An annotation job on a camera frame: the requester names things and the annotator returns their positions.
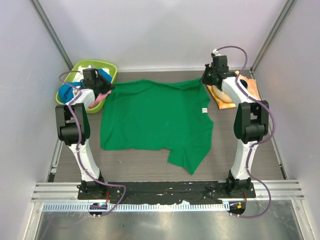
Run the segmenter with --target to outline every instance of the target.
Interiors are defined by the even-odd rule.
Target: green basket
[[[111,80],[111,83],[114,83],[116,81],[116,77],[117,77],[117,67],[111,63],[107,63],[107,62],[104,62],[104,61],[97,61],[97,60],[90,60],[90,59],[85,59],[85,60],[82,60],[80,62],[78,62],[74,67],[73,67],[73,71],[77,71],[79,67],[83,67],[83,68],[86,68],[88,67],[89,65],[91,65],[93,68],[95,69],[109,69],[110,71],[110,75],[112,77],[112,80]],[[76,76],[76,72],[70,72],[64,81],[66,82],[72,82],[74,80]],[[64,103],[62,103],[60,101],[60,98],[59,98],[59,95],[58,93],[56,93],[55,95],[55,100],[58,104],[62,105]],[[90,109],[87,109],[86,110],[86,113],[87,114],[96,114],[97,112],[99,112],[102,107],[104,106],[105,104],[105,101],[106,99],[103,99],[101,102],[98,103],[97,106],[93,107],[93,108],[90,108]]]

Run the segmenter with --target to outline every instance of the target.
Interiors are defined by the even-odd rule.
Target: white garment
[[[74,83],[78,83],[80,82],[82,79],[84,79],[84,73],[83,73],[83,70],[84,69],[91,69],[93,68],[93,66],[89,65],[87,67],[82,67],[82,66],[79,66],[78,67],[78,71],[75,76],[74,76],[74,79],[72,82]],[[102,68],[103,71],[105,71],[107,74],[110,74],[110,70],[108,68]]]

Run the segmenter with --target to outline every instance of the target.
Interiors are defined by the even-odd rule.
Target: wall
[[[0,8],[0,238],[21,239],[57,141],[54,95],[67,68],[32,5]]]
[[[214,48],[238,45],[251,66],[285,0],[41,0],[73,64],[86,58],[120,70],[204,69]],[[242,67],[238,50],[224,50]]]
[[[298,179],[319,235],[320,2],[299,0],[256,71],[275,115],[275,139],[288,176]]]

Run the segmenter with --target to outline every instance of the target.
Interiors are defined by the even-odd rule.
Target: pink cloth
[[[98,105],[98,103],[100,103],[103,99],[105,99],[109,94],[111,93],[111,90],[108,91],[106,94],[99,94],[98,97],[96,98],[96,100],[94,100],[94,102],[92,102],[90,105],[89,105],[89,109],[92,109],[94,108],[95,106]]]

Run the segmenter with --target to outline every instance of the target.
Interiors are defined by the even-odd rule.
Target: green fabric
[[[193,174],[211,148],[214,123],[202,113],[210,101],[199,79],[116,83],[104,104],[104,150],[169,149],[168,162]]]

